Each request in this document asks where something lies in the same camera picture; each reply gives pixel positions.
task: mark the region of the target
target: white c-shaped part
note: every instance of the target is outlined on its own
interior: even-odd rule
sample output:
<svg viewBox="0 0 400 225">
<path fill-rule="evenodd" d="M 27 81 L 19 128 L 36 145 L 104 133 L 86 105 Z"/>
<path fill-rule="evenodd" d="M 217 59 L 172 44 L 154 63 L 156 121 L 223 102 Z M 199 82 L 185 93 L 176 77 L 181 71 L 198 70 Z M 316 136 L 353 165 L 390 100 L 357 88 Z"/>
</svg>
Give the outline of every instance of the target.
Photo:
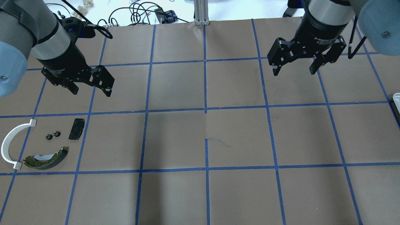
<svg viewBox="0 0 400 225">
<path fill-rule="evenodd" d="M 13 167 L 14 169 L 21 169 L 22 163 L 10 159 L 10 155 L 8 154 L 8 148 L 10 147 L 11 140 L 15 137 L 16 134 L 18 134 L 18 132 L 22 131 L 27 127 L 34 127 L 34 126 L 36 126 L 36 120 L 34 119 L 31 119 L 29 123 L 24 123 L 19 126 L 16 126 L 6 135 L 6 137 L 3 140 L 3 143 L 1 144 L 1 156 L 8 163 L 14 164 Z"/>
</svg>

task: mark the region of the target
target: dark green curved part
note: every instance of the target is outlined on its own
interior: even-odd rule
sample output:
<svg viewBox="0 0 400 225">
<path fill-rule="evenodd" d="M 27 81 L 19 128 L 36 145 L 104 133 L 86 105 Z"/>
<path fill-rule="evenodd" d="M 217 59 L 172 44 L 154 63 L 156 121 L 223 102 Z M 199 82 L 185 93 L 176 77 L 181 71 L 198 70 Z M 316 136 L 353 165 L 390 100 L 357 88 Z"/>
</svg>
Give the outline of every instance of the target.
<svg viewBox="0 0 400 225">
<path fill-rule="evenodd" d="M 34 159 L 32 156 L 28 156 L 24 159 L 24 164 L 27 167 L 39 170 L 50 169 L 59 164 L 65 158 L 65 156 L 67 156 L 67 154 L 68 154 L 68 147 L 62 147 L 60 151 L 54 153 L 54 155 L 49 160 L 38 161 Z"/>
</svg>

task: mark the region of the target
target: gray surface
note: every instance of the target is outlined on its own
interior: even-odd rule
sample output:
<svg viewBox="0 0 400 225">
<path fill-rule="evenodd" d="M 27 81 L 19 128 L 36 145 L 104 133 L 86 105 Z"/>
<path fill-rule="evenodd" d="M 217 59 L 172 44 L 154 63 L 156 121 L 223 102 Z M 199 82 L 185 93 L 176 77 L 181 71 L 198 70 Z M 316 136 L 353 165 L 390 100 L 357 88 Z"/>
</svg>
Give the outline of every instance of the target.
<svg viewBox="0 0 400 225">
<path fill-rule="evenodd" d="M 254 20 L 261 57 L 299 23 Z M 78 43 L 89 64 L 106 65 L 116 78 L 110 98 L 87 85 L 74 96 L 49 82 L 40 95 L 44 78 L 32 58 L 36 70 L 0 98 L 0 139 L 34 113 L 38 121 L 11 142 L 12 159 L 70 147 L 47 171 L 14 173 L 0 161 L 2 224 L 352 225 L 360 224 L 356 209 L 366 225 L 399 221 L 400 130 L 379 82 L 396 92 L 399 57 L 343 55 L 321 78 L 309 74 L 311 60 L 297 60 L 274 77 L 257 58 L 251 20 L 212 21 L 206 58 L 214 60 L 205 62 L 203 29 L 193 23 L 156 26 L 154 63 L 154 26 L 110 31 L 113 40 Z M 335 103 L 329 107 L 320 79 Z M 74 118 L 88 122 L 78 141 L 68 140 Z M 56 130 L 60 137 L 45 139 Z M 24 200 L 36 195 L 45 204 Z"/>
</svg>

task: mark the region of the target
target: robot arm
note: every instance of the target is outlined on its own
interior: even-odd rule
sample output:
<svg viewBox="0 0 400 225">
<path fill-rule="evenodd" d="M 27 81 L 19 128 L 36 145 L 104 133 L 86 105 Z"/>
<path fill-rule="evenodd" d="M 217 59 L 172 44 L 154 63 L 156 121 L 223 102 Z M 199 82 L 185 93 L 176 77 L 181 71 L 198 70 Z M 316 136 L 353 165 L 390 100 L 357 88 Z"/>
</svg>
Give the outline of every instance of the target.
<svg viewBox="0 0 400 225">
<path fill-rule="evenodd" d="M 0 96 L 15 91 L 30 52 L 53 85 L 77 94 L 74 82 L 84 82 L 111 95 L 114 78 L 102 65 L 90 68 L 75 45 L 79 37 L 93 38 L 94 29 L 107 30 L 74 17 L 60 20 L 42 0 L 0 0 L 0 21 Z"/>
<path fill-rule="evenodd" d="M 277 38 L 267 55 L 274 76 L 283 65 L 298 58 L 315 58 L 311 74 L 327 63 L 335 63 L 346 47 L 340 34 L 354 14 L 379 53 L 400 55 L 398 0 L 302 0 L 302 4 L 305 14 L 294 38 Z"/>
</svg>

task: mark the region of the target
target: white floor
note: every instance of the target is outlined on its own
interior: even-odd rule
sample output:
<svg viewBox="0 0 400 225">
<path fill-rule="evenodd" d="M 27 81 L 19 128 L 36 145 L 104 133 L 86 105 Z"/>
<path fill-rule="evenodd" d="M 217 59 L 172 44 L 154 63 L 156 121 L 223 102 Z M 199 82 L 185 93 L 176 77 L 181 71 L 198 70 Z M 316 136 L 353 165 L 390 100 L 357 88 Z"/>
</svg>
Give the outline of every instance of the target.
<svg viewBox="0 0 400 225">
<path fill-rule="evenodd" d="M 44 0 L 45 3 L 58 3 L 65 5 L 60 0 Z M 82 0 L 68 0 L 74 7 L 83 6 Z M 108 17 L 112 11 L 119 7 L 128 7 L 130 0 L 93 0 L 94 7 L 90 9 L 86 17 L 92 22 L 97 23 L 100 19 L 108 21 Z M 151 0 L 160 5 L 164 11 L 174 10 L 177 17 L 193 21 L 194 4 L 191 0 Z M 67 12 L 61 6 L 49 6 L 49 8 L 57 13 L 61 11 L 67 16 Z M 210 20 L 244 20 L 258 18 L 278 18 L 282 17 L 287 8 L 287 0 L 209 0 L 208 10 Z M 297 10 L 295 16 L 302 16 L 304 10 Z M 112 17 L 115 18 L 119 25 L 127 26 L 131 23 L 129 9 L 121 9 L 115 12 Z M 150 23 L 156 24 L 154 13 L 150 15 Z"/>
</svg>

